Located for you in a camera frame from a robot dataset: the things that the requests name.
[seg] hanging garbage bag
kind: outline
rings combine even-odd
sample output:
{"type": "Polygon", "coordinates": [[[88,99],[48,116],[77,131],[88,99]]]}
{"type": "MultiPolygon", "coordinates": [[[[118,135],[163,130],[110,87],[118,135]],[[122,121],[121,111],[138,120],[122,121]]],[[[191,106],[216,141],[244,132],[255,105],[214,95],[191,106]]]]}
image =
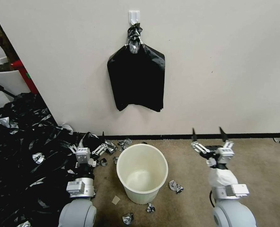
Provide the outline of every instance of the hanging garbage bag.
{"type": "Polygon", "coordinates": [[[107,68],[116,107],[142,105],[160,112],[163,109],[165,56],[140,39],[140,24],[128,29],[128,43],[112,55],[107,68]]]}

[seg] carpet floor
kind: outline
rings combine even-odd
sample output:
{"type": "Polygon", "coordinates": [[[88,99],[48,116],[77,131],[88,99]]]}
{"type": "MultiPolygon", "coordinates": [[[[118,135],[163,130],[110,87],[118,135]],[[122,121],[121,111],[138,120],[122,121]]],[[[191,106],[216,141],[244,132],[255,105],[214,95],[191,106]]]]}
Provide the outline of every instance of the carpet floor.
{"type": "MultiPolygon", "coordinates": [[[[133,144],[142,141],[134,140],[133,144]]],[[[152,201],[155,213],[147,213],[147,204],[130,201],[117,176],[112,158],[103,154],[107,166],[95,168],[94,187],[97,208],[95,226],[125,226],[122,215],[133,212],[131,226],[216,226],[209,202],[209,168],[205,160],[192,148],[190,140],[147,140],[158,148],[168,162],[168,177],[158,195],[152,201]],[[184,187],[176,194],[168,187],[170,180],[184,187]],[[114,196],[121,200],[111,203],[114,196]]],[[[198,140],[203,145],[223,145],[221,140],[198,140]]],[[[272,139],[234,139],[235,156],[228,168],[239,183],[247,184],[250,195],[240,200],[256,218],[257,226],[280,226],[280,144],[272,139]]]]}

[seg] wall hook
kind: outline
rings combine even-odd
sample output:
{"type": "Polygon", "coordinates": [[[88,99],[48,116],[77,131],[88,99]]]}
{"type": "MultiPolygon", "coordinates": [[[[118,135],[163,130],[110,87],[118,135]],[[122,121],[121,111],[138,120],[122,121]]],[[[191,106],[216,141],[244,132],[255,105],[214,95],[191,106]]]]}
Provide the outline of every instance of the wall hook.
{"type": "Polygon", "coordinates": [[[131,25],[134,25],[134,24],[140,22],[140,11],[130,10],[128,12],[128,15],[129,15],[129,22],[130,22],[131,25]]]}

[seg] black garbage bag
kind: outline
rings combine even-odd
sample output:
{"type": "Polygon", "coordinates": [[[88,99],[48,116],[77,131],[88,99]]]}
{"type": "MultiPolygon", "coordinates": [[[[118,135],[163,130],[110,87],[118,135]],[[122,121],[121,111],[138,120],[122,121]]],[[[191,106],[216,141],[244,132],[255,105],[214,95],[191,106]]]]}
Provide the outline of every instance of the black garbage bag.
{"type": "Polygon", "coordinates": [[[76,164],[68,147],[82,137],[57,126],[39,95],[20,94],[0,108],[0,226],[57,226],[76,164]]]}
{"type": "Polygon", "coordinates": [[[107,68],[116,107],[129,104],[145,106],[160,112],[163,109],[165,56],[143,44],[142,28],[135,24],[128,29],[128,44],[112,55],[107,68]]]}

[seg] plastic bucket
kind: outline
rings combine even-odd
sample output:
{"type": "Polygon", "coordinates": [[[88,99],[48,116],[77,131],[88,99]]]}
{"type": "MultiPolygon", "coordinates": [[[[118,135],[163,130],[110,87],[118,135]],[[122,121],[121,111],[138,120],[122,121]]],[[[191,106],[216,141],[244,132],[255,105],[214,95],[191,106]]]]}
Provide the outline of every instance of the plastic bucket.
{"type": "Polygon", "coordinates": [[[117,161],[117,174],[128,198],[138,204],[151,202],[165,183],[168,165],[164,155],[148,144],[126,148],[117,161]]]}

